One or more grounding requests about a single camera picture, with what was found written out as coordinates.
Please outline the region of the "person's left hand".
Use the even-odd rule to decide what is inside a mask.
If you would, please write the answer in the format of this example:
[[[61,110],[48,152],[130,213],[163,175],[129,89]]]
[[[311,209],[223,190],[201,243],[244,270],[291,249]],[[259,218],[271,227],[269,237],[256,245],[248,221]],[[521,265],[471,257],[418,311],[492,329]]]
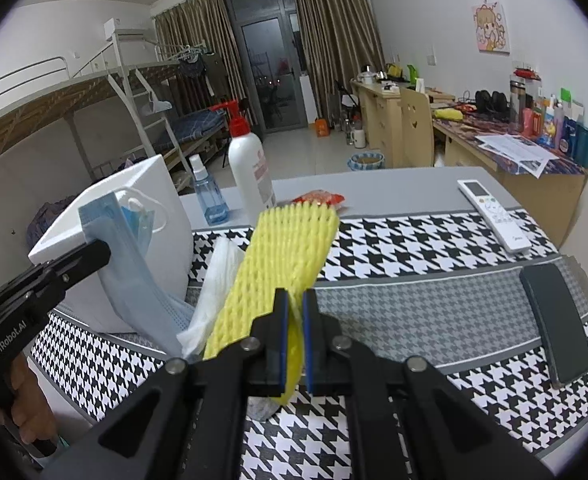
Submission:
[[[10,419],[17,426],[22,442],[53,440],[58,435],[55,417],[23,353],[13,361],[9,380],[15,392]]]

